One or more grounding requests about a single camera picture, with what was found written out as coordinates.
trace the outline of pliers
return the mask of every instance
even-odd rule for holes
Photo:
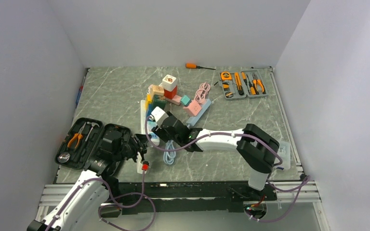
[[[253,74],[253,86],[254,86],[255,91],[258,94],[260,94],[260,92],[262,94],[266,94],[266,90],[263,87],[262,80],[258,79],[256,74]]]
[[[81,126],[80,130],[78,133],[74,133],[74,136],[73,138],[71,138],[71,140],[69,141],[69,143],[67,143],[67,148],[70,148],[71,145],[73,144],[74,141],[77,140],[77,143],[76,145],[74,145],[74,150],[76,150],[78,147],[79,147],[79,144],[80,144],[80,140],[83,139],[83,135],[82,135],[82,132],[83,132],[83,129],[84,127],[86,126],[86,123],[84,123],[83,126]]]

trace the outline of tool case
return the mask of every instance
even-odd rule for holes
[[[223,71],[219,73],[219,82],[226,100],[260,98],[268,95],[259,70]]]
[[[94,126],[90,132],[92,128],[91,123],[97,123],[98,127]],[[81,131],[83,137],[76,149],[74,147],[77,144],[77,140],[68,147],[69,142],[84,125],[84,129]],[[79,118],[61,143],[54,160],[59,165],[77,170],[83,169],[87,159],[94,154],[101,159],[112,161],[113,149],[115,148],[113,146],[116,145],[113,140],[122,138],[123,141],[128,142],[131,135],[131,130],[127,127],[116,124],[106,124],[104,126],[103,122],[99,120]]]

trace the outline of gray tool case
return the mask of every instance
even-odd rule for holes
[[[238,87],[237,76],[240,79],[241,87]],[[253,80],[256,79],[256,86],[254,87]],[[264,88],[264,91],[261,91],[261,87],[258,82],[261,82]],[[245,97],[248,98],[259,98],[267,96],[266,86],[263,83],[262,75],[260,75],[259,70],[251,69],[245,71],[223,71],[219,73],[219,82],[222,86],[224,96],[226,100],[239,100]]]

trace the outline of marble tabletop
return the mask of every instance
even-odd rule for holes
[[[268,96],[257,99],[227,101],[222,88],[217,84],[222,71],[248,70],[249,67],[216,67],[216,70],[186,69],[185,67],[95,67],[90,68],[76,108],[74,121],[81,117],[101,120],[104,124],[113,123],[131,128],[133,133],[140,133],[140,100],[145,99],[147,88],[158,85],[167,74],[179,78],[178,95],[193,98],[202,82],[211,84],[209,98],[213,104],[202,116],[195,127],[209,130],[234,130],[244,128],[247,123],[256,124],[278,141],[290,142],[278,95],[274,87],[271,69],[259,69]],[[189,116],[181,106],[168,104],[170,110],[182,122]],[[291,149],[291,168],[274,170],[271,180],[298,180],[294,155]],[[177,152],[175,163],[166,165],[163,153],[152,147],[148,148],[145,159],[151,168],[145,180],[147,182],[165,181],[222,181],[248,180],[250,167],[235,150],[207,151],[202,153]],[[81,170],[60,167],[57,183],[75,183]],[[120,182],[140,182],[141,174],[136,173],[136,164],[125,161],[116,177]]]

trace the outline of hammer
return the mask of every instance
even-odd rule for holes
[[[97,123],[92,122],[92,128],[90,129],[89,134],[87,134],[87,137],[86,137],[86,139],[84,140],[85,142],[87,142],[87,140],[89,139],[90,133],[92,132],[92,130],[93,130],[93,128],[94,128],[95,126],[100,127]]]

